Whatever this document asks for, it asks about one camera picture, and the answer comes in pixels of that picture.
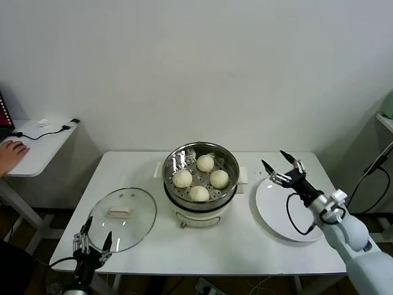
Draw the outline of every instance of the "laptop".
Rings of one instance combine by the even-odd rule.
[[[8,134],[15,130],[14,123],[8,112],[6,103],[0,92],[0,142],[3,141]]]

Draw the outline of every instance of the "pot lid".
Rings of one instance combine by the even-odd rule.
[[[88,237],[102,250],[112,231],[111,252],[121,252],[140,243],[151,231],[157,215],[153,197],[143,189],[118,189],[100,200],[90,212],[93,216]]]

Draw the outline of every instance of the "floor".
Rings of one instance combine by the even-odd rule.
[[[45,215],[47,212],[38,211],[40,216]],[[71,218],[72,212],[57,212],[54,220],[52,221],[51,227],[57,229],[65,229],[69,219]],[[18,214],[11,208],[0,208],[0,237],[5,237],[10,230],[10,221],[15,222],[18,218]],[[379,231],[380,227],[378,223],[371,218],[364,219],[364,222],[368,226],[370,231]],[[11,244],[19,248],[26,248],[30,238],[34,235],[35,230],[25,221],[21,224],[18,230],[12,236]],[[44,263],[48,263],[49,259],[54,252],[58,240],[43,240],[38,246],[34,257],[40,259]],[[393,254],[393,246],[385,243],[379,245],[383,251]],[[28,289],[25,295],[38,295],[46,294],[44,288],[44,274],[47,271],[47,267],[38,263],[34,271],[34,275],[31,279]],[[109,284],[113,284],[113,275],[102,275],[103,279],[107,280]],[[255,285],[259,280],[264,280],[266,277],[204,277],[208,282],[223,291],[226,295],[248,295],[253,289],[252,285]],[[57,273],[52,270],[48,271],[46,277],[46,284],[51,282],[60,281],[62,284],[67,284],[70,281],[71,275],[69,273]],[[127,275],[123,276],[120,282],[119,295],[143,295],[146,293],[148,288],[152,287],[152,277],[144,275]],[[176,286],[176,288],[170,293],[170,295],[194,295],[196,293],[195,284],[198,277],[185,277],[181,282],[181,277],[168,277],[163,289],[162,294],[167,294],[170,289]],[[312,283],[317,277],[301,277],[303,287]],[[273,292],[261,289],[259,295],[265,294],[296,294],[295,283],[292,277],[271,277],[262,285],[264,288],[268,288]],[[328,290],[321,293],[322,295],[354,295],[357,294],[354,290],[351,282],[347,277],[341,279],[337,284],[329,288]]]

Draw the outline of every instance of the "green object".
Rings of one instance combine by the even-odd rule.
[[[393,119],[393,90],[386,96],[381,107],[381,114]]]

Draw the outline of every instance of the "white tabletop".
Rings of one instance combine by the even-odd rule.
[[[38,127],[37,120],[14,120],[15,132],[23,132],[33,138],[43,133],[56,132],[63,125],[74,125],[74,123],[68,123],[69,121],[65,120],[51,121],[51,124],[47,127]],[[30,148],[29,153],[14,169],[8,172],[7,176],[33,177],[39,175],[75,129],[76,127],[73,127],[58,134],[45,135],[39,140],[30,140],[26,137],[7,137],[4,141],[21,141]]]
[[[140,244],[115,253],[98,270],[102,273],[159,275],[294,275],[343,273],[345,265],[324,237],[299,243],[278,237],[258,216],[255,190],[267,177],[260,159],[286,172],[291,166],[278,152],[234,152],[239,165],[246,167],[249,184],[245,194],[232,200],[227,216],[207,229],[181,229],[173,215],[161,179],[154,178],[157,162],[168,152],[107,152],[83,194],[50,263],[72,256],[72,239],[85,223],[94,204],[122,187],[140,187],[153,195],[157,219]],[[317,157],[310,152],[294,152],[308,171],[308,181],[326,194],[334,187]],[[65,261],[56,270],[73,271],[75,262]]]

